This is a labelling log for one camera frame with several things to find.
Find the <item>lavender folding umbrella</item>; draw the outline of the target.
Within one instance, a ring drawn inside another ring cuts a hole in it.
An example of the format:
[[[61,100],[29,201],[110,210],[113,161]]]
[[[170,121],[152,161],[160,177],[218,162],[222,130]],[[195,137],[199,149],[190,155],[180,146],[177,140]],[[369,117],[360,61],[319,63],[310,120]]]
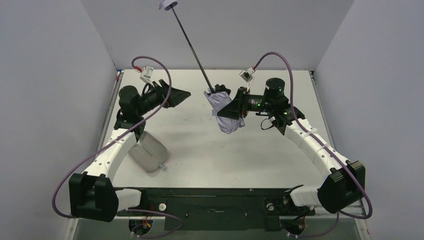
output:
[[[232,99],[230,97],[231,90],[226,88],[225,85],[215,85],[212,86],[210,79],[200,62],[200,59],[187,35],[187,32],[185,28],[183,27],[183,24],[178,17],[175,7],[177,6],[178,2],[176,0],[163,0],[160,2],[158,9],[164,10],[164,11],[171,11],[173,13],[173,16],[175,17],[177,24],[182,31],[182,34],[184,35],[184,38],[191,50],[191,53],[199,67],[199,70],[208,86],[207,90],[203,92],[205,98],[209,102],[209,104],[212,107],[212,115],[216,118],[218,127],[221,132],[225,134],[231,134],[235,132],[238,128],[242,128],[245,126],[244,120],[242,120],[240,117],[236,119],[232,119],[225,116],[218,116],[218,112],[220,110],[223,110],[226,105],[228,105]]]

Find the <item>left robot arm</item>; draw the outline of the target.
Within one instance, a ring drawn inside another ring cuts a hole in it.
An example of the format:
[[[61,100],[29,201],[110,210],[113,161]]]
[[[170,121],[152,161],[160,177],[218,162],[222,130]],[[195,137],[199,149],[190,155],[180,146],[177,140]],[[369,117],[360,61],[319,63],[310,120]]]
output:
[[[125,157],[129,156],[145,172],[164,167],[169,150],[145,131],[144,115],[156,107],[174,108],[191,96],[189,91],[170,87],[164,80],[139,94],[133,85],[118,92],[119,110],[107,145],[82,172],[68,181],[71,216],[111,222],[119,211],[137,207],[142,192],[132,188],[115,189],[113,179]]]

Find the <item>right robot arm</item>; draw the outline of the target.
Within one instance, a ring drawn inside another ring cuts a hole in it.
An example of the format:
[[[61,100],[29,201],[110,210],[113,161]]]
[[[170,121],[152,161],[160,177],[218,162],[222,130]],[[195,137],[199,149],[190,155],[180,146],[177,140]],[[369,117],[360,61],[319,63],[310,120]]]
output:
[[[268,117],[273,128],[295,143],[317,168],[323,183],[300,186],[290,191],[289,198],[297,207],[321,206],[327,212],[342,213],[343,209],[364,198],[366,169],[360,161],[352,162],[332,148],[312,127],[306,116],[293,105],[292,97],[284,94],[285,81],[270,78],[263,94],[251,94],[240,87],[231,98],[224,85],[217,86],[219,101],[212,105],[224,131],[235,130],[231,123],[243,125],[249,112]]]

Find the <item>pink umbrella case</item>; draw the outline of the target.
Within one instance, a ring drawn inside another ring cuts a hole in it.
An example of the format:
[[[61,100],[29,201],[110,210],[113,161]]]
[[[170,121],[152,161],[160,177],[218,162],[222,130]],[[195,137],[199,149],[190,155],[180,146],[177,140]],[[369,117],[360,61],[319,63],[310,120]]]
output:
[[[128,155],[146,172],[166,170],[170,152],[157,138],[144,131],[138,142],[129,150]]]

